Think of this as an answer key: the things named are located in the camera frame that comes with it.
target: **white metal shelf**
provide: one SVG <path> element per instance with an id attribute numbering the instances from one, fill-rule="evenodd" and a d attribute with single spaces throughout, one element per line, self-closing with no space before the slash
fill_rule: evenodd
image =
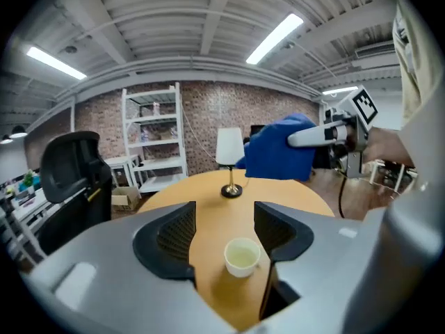
<path id="1" fill-rule="evenodd" d="M 171 186 L 172 184 L 183 180 L 185 177 L 186 176 L 184 174 L 151 177 L 144 182 L 144 184 L 139 188 L 139 191 L 141 193 L 157 192 L 166 188 L 167 186 Z"/>
<path id="2" fill-rule="evenodd" d="M 174 103 L 175 111 L 174 113 L 165 115 L 150 115 L 141 116 L 139 118 L 127 118 L 127 101 L 129 100 L 137 103 L 139 112 L 138 115 L 142 115 L 142 108 L 144 106 L 152 105 L 154 102 Z M 140 184 L 142 184 L 138 188 L 139 193 L 160 191 L 161 189 L 164 189 L 167 186 L 170 186 L 171 184 L 174 184 L 179 180 L 188 177 L 181 104 L 182 99 L 179 83 L 175 83 L 175 86 L 170 86 L 169 89 L 152 90 L 149 92 L 135 94 L 127 94 L 127 89 L 122 90 L 122 129 L 124 131 L 125 152 L 127 156 L 130 157 L 130 155 L 134 153 L 134 149 L 136 149 L 136 151 L 138 152 L 138 156 L 141 158 L 142 161 L 141 164 L 138 163 L 137 165 L 132 163 L 129 164 L 131 179 L 133 180 L 133 183 L 137 184 L 137 174 L 139 182 Z M 177 138 L 170 138 L 168 140 L 143 141 L 129 144 L 128 132 L 131 125 L 136 128 L 137 139 L 135 141 L 140 141 L 143 135 L 142 125 L 170 121 L 176 123 Z M 167 157 L 167 155 L 165 155 L 164 158 L 145 160 L 143 147 L 168 144 L 177 144 L 179 156 Z M 181 173 L 175 175 L 164 175 L 160 177 L 150 177 L 152 175 L 152 173 L 150 172 L 151 170 L 170 169 L 170 171 L 166 172 L 169 173 L 174 171 L 173 168 L 181 168 Z"/>
<path id="3" fill-rule="evenodd" d="M 152 90 L 149 92 L 127 94 L 127 99 L 133 100 L 140 106 L 151 105 L 153 102 L 174 103 L 176 100 L 175 89 Z"/>
<path id="4" fill-rule="evenodd" d="M 143 162 L 143 166 L 134 167 L 135 171 L 138 170 L 159 170 L 163 168 L 181 167 L 182 160 L 180 156 L 168 157 L 166 159 L 150 159 Z"/>
<path id="5" fill-rule="evenodd" d="M 177 114 L 165 114 L 165 115 L 150 115 L 150 116 L 141 116 L 140 118 L 133 119 L 125 119 L 125 122 L 137 122 L 139 124 L 150 124 L 153 122 L 167 122 L 168 119 L 173 119 L 172 121 L 176 121 Z"/>
<path id="6" fill-rule="evenodd" d="M 145 141 L 145 142 L 137 142 L 130 143 L 128 148 L 142 148 L 145 146 L 157 146 L 157 145 L 167 145 L 169 143 L 178 143 L 178 138 L 171 138 L 170 140 L 156 140 L 156 141 Z"/>

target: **white table lamp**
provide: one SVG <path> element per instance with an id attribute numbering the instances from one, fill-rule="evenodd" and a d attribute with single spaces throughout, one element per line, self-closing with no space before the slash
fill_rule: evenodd
<path id="1" fill-rule="evenodd" d="M 243 137 L 239 127 L 228 127 L 218 129 L 218 140 L 216 141 L 216 162 L 226 166 L 230 171 L 229 184 L 221 188 L 221 194 L 226 198 L 239 197 L 243 187 L 234 183 L 233 167 L 244 157 Z"/>

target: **person's arm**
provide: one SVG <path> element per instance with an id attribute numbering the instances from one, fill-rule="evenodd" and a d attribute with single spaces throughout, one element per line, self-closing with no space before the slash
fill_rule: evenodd
<path id="1" fill-rule="evenodd" d="M 363 152 L 364 162 L 382 159 L 414 167 L 411 157 L 398 137 L 398 132 L 373 127 L 369 131 L 368 145 Z"/>

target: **ceiling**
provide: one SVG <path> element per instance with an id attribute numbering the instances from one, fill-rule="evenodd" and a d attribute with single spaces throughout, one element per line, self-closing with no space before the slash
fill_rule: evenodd
<path id="1" fill-rule="evenodd" d="M 258 66 L 246 64 L 289 13 L 303 25 Z M 148 81 L 238 81 L 311 99 L 332 86 L 400 79 L 393 50 L 356 53 L 388 45 L 394 14 L 394 0 L 40 0 L 2 63 L 0 127 L 30 125 L 73 95 Z M 30 45 L 88 78 L 29 58 Z"/>

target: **chair headrest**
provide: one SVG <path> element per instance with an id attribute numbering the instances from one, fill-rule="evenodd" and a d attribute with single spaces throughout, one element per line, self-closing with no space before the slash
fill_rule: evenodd
<path id="1" fill-rule="evenodd" d="M 99 134 L 72 132 L 51 140 L 40 162 L 40 183 L 48 201 L 60 203 L 84 188 L 93 193 L 111 179 L 97 150 Z"/>

